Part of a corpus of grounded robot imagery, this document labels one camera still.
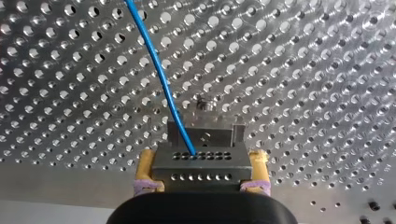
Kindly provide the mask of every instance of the gray metal plate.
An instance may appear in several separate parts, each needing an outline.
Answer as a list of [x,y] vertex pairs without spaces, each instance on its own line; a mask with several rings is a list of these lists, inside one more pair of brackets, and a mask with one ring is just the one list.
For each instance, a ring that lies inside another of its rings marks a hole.
[[[274,195],[299,220],[396,221],[395,2],[137,4],[181,113],[202,94],[243,116],[247,147],[268,150]],[[23,172],[10,175],[22,167],[133,176],[169,113],[123,2],[2,0],[0,22],[3,192],[23,190]]]

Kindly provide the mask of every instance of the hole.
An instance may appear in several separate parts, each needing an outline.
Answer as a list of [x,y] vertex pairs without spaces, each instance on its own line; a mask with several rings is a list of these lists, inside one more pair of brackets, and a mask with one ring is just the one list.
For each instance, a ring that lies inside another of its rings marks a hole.
[[113,16],[114,19],[120,20],[123,17],[123,12],[119,8],[114,8],[113,12],[111,13],[111,15]]
[[117,33],[116,36],[114,37],[117,43],[122,43],[125,41],[125,35]]
[[145,21],[148,18],[148,13],[145,10],[139,10],[138,13],[142,21]]
[[97,32],[97,31],[92,32],[92,40],[99,41],[101,39],[102,39],[101,33]]
[[369,207],[371,208],[371,210],[373,211],[378,211],[381,207],[379,206],[378,203],[376,202],[369,202]]
[[90,15],[92,18],[99,16],[99,9],[97,7],[90,7],[88,9],[88,15]]
[[389,218],[384,219],[384,224],[392,224],[393,222]]
[[169,21],[172,20],[172,17],[171,17],[171,14],[169,14],[168,12],[163,12],[163,13],[161,14],[160,19],[161,19],[161,21],[162,21],[163,23],[168,23]]
[[370,224],[370,220],[367,217],[361,217],[361,224]]
[[79,32],[75,29],[69,31],[69,37],[71,39],[77,39],[79,37]]
[[372,25],[377,24],[377,23],[378,23],[378,18],[377,18],[377,17],[372,17],[372,18],[370,18],[370,23],[371,23]]
[[231,180],[231,179],[233,179],[233,176],[230,175],[230,174],[227,174],[226,176],[224,176],[224,179],[225,180]]
[[242,20],[240,18],[235,18],[235,19],[233,19],[232,26],[236,30],[236,29],[238,29],[239,27],[242,26],[242,23],[243,22],[242,22]]
[[41,4],[41,11],[44,14],[50,14],[52,11],[52,7],[48,3],[43,3],[43,4]]
[[184,22],[186,25],[190,26],[195,22],[195,17],[191,14],[187,14],[186,17],[184,17]]
[[128,62],[128,60],[126,59],[126,57],[125,56],[119,56],[118,58],[117,58],[117,63],[119,64],[119,65],[124,65],[124,64],[126,64]]
[[66,13],[67,16],[73,16],[76,14],[76,8],[72,5],[66,5],[64,7],[64,13]]
[[28,9],[28,7],[27,7],[26,3],[22,2],[22,1],[17,3],[17,10],[19,12],[27,12],[27,9]]
[[215,17],[215,16],[211,16],[211,17],[209,18],[209,20],[207,21],[207,24],[208,24],[210,27],[213,28],[213,27],[219,25],[219,18],[218,18],[218,17]]

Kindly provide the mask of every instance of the metal surface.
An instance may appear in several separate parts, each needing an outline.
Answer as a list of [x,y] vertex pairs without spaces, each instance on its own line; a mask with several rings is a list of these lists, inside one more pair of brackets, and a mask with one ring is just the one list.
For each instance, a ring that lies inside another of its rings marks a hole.
[[[197,147],[233,147],[244,140],[246,126],[240,117],[220,117],[209,111],[196,111],[182,119]],[[167,135],[172,147],[184,147],[183,138],[172,119],[167,122]]]
[[[202,94],[247,120],[247,147],[270,153],[273,195],[301,222],[396,221],[394,1],[138,6],[180,113]],[[122,1],[2,0],[0,21],[0,192],[32,199],[28,175],[43,188],[41,169],[62,179],[53,166],[133,176],[169,115]]]
[[168,191],[238,191],[251,178],[252,166],[243,143],[234,147],[186,147],[160,144],[152,164],[152,177]]

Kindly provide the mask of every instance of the blue wire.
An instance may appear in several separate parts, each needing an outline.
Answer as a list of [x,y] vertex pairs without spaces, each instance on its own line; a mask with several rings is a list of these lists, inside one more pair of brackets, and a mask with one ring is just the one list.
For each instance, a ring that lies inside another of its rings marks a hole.
[[136,23],[137,29],[140,31],[140,34],[142,35],[143,39],[145,40],[146,47],[148,48],[148,53],[151,56],[151,59],[154,63],[155,68],[157,69],[158,77],[160,78],[161,84],[163,85],[163,92],[165,94],[166,100],[168,101],[168,105],[169,105],[169,109],[171,110],[172,117],[175,120],[178,130],[180,131],[180,134],[183,137],[184,143],[186,144],[187,148],[189,149],[190,154],[195,155],[195,147],[192,144],[192,142],[189,138],[189,135],[186,132],[186,129],[184,128],[183,122],[181,121],[180,117],[178,116],[177,108],[175,106],[175,102],[173,101],[172,92],[169,89],[165,72],[163,71],[160,58],[158,57],[157,52],[155,51],[154,45],[151,42],[151,39],[149,38],[149,32],[145,26],[145,23],[143,23],[142,19],[140,19],[137,8],[134,5],[134,1],[133,0],[125,0],[125,3],[129,8],[129,10],[132,14],[132,17],[134,18],[134,22]]

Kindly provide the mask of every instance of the perforated metal sheet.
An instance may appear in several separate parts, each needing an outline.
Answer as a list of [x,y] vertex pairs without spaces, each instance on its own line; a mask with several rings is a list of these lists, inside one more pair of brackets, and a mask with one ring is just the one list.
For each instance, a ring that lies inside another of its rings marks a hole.
[[[275,197],[299,220],[396,221],[395,2],[137,4],[180,112],[201,94],[244,117],[247,147],[270,154]],[[121,0],[2,0],[0,20],[4,173],[129,174],[166,140],[162,88]]]

